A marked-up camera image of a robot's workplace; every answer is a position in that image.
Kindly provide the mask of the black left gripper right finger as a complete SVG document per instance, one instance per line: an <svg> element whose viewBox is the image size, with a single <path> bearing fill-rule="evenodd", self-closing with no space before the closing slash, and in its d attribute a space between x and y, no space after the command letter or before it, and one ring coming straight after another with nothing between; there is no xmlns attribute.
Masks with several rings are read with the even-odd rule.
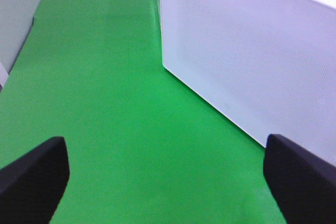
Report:
<svg viewBox="0 0 336 224"><path fill-rule="evenodd" d="M335 223L335 166L270 134L263 175L286 223Z"/></svg>

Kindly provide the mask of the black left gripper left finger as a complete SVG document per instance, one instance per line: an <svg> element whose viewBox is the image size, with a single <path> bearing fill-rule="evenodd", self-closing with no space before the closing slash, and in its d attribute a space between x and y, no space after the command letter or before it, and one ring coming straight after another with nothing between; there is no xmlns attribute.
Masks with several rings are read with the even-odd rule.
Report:
<svg viewBox="0 0 336 224"><path fill-rule="evenodd" d="M52 137L1 169L1 223L50 223L70 177L66 141Z"/></svg>

